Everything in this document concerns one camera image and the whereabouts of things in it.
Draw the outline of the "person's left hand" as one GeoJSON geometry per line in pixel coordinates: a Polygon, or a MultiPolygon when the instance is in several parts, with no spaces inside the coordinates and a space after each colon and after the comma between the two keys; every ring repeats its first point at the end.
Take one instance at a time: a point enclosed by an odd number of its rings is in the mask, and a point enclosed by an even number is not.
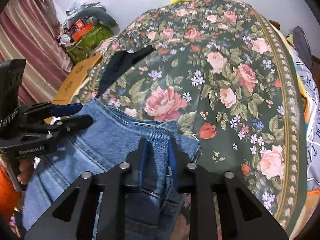
{"type": "Polygon", "coordinates": [[[34,157],[27,157],[20,159],[20,173],[17,176],[17,180],[22,185],[27,185],[34,171],[34,157]]]}

